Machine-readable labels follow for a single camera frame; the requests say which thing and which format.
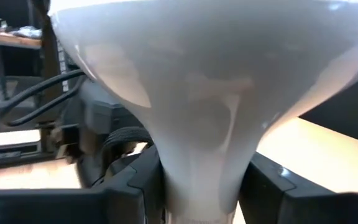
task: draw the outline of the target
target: wooden shelf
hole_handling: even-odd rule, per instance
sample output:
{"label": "wooden shelf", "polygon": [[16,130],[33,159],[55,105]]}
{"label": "wooden shelf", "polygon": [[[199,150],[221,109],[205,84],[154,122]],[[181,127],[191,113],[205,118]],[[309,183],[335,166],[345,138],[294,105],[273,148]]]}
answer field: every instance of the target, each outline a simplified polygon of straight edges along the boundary
{"label": "wooden shelf", "polygon": [[0,45],[27,49],[39,49],[41,48],[41,40],[16,37],[12,34],[0,32]]}

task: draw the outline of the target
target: wooden surface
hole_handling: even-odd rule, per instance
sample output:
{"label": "wooden surface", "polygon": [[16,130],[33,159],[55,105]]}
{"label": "wooden surface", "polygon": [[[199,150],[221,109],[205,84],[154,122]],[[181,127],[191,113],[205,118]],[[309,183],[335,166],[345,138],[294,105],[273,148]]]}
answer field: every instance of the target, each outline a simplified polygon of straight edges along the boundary
{"label": "wooden surface", "polygon": [[41,48],[41,40],[35,40],[24,37],[16,37],[12,34],[0,32],[0,45],[11,47],[22,47],[30,49]]}
{"label": "wooden surface", "polygon": [[[35,133],[27,138],[36,139]],[[0,135],[0,144],[26,139],[24,133],[6,136]],[[297,118],[271,132],[258,152],[334,192],[358,192],[356,139]],[[0,189],[56,187],[80,187],[74,166],[64,160],[0,170]],[[239,207],[236,213],[234,223],[243,224]]]}

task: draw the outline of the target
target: desk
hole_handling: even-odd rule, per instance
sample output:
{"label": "desk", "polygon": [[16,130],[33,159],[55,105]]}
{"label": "desk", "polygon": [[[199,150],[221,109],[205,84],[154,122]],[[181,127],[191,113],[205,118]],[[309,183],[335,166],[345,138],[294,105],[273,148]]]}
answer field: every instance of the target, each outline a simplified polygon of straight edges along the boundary
{"label": "desk", "polygon": [[[27,136],[31,139],[39,138],[37,131],[29,131],[28,135],[23,132],[0,133],[0,144],[22,142]],[[295,118],[272,131],[260,143],[258,152],[329,190],[358,192],[358,140],[356,139]],[[47,180],[46,183],[42,186],[39,184],[37,187],[79,187],[78,182],[73,180],[73,177],[76,177],[75,168],[71,166],[71,171],[68,171],[63,168],[64,166],[64,163],[60,166],[45,163],[20,169],[26,170],[25,173],[37,173],[40,172],[39,169],[48,170],[50,177],[47,179],[41,175],[29,174],[27,174],[28,178],[23,178],[23,175],[19,175],[23,174],[23,171],[15,171],[11,168],[0,170],[0,188],[32,186],[34,182],[44,180]],[[239,207],[234,223],[244,223]]]}

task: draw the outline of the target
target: black cable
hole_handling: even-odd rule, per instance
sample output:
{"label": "black cable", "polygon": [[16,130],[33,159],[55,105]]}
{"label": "black cable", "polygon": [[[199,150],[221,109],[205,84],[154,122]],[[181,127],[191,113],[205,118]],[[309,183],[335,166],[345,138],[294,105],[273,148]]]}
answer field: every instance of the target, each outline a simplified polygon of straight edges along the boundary
{"label": "black cable", "polygon": [[107,168],[115,160],[114,153],[121,156],[124,154],[121,147],[129,142],[146,142],[153,145],[153,139],[145,128],[141,127],[124,127],[112,132],[105,140],[101,148],[102,166],[99,178],[105,175]]}
{"label": "black cable", "polygon": [[[69,80],[71,78],[75,78],[78,76],[84,75],[84,73],[81,70],[74,70],[65,74],[61,74],[61,75],[57,75],[55,77],[52,77],[48,80],[45,80],[41,83],[38,83],[35,86],[32,86],[22,92],[20,92],[19,94],[17,94],[16,96],[12,97],[9,102],[8,105],[5,106],[4,108],[2,108],[2,110],[0,111],[0,119],[2,119],[5,115],[7,115],[14,107],[16,107],[17,105],[19,105],[21,102],[23,102],[24,100],[28,99],[31,96],[34,96],[35,94],[44,91],[45,89],[56,85],[57,83],[60,83],[62,81],[65,80]],[[25,119],[20,118],[16,121],[10,122],[7,125],[8,126],[18,126],[21,125],[31,119],[34,119],[35,117],[39,116],[40,114],[46,112],[47,110],[49,110],[50,108],[58,105],[59,103],[67,100],[68,98],[72,97],[73,95],[76,94],[76,92],[78,91],[69,91],[67,93],[65,93],[62,96],[59,96],[58,98],[52,100],[51,102],[48,102],[46,105],[43,105],[41,108],[37,109],[36,111],[31,112],[30,114],[28,114],[28,116],[25,117]]]}
{"label": "black cable", "polygon": [[92,184],[91,184],[91,187],[93,187],[95,184],[97,184],[99,181],[101,181],[101,179],[103,179],[104,178],[104,175],[103,176],[101,176],[101,177],[99,177],[99,178],[97,178]]}
{"label": "black cable", "polygon": [[81,86],[83,80],[84,80],[84,78],[80,77],[80,79],[77,81],[75,86],[71,90],[66,92],[65,94],[59,96],[56,99],[53,99],[52,101],[49,101],[45,105],[41,106],[40,108],[36,109],[35,111],[33,111],[19,119],[8,122],[6,125],[8,125],[10,127],[16,127],[16,126],[25,124],[25,123],[33,120],[34,118],[40,116],[41,114],[45,113],[46,111],[50,110],[51,108],[57,106],[58,104],[63,103],[65,100],[75,96],[78,93],[78,90],[80,89],[80,86]]}

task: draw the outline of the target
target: black machine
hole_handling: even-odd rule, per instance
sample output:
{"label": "black machine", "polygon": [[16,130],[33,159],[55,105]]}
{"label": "black machine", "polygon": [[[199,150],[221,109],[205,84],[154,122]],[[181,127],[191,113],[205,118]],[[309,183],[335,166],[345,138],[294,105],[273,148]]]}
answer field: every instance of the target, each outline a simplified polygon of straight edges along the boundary
{"label": "black machine", "polygon": [[[50,31],[50,23],[45,24]],[[0,223],[164,223],[164,177],[152,138],[81,70],[54,76],[13,97],[0,119],[21,101],[64,80],[70,80],[67,92],[5,123],[22,125],[63,105],[57,119],[37,126],[38,145],[0,149],[0,167],[64,158],[76,163],[82,188],[0,190]],[[146,145],[133,154],[137,142]],[[336,194],[258,153],[243,178],[239,203],[247,224],[358,223],[358,194]]]}

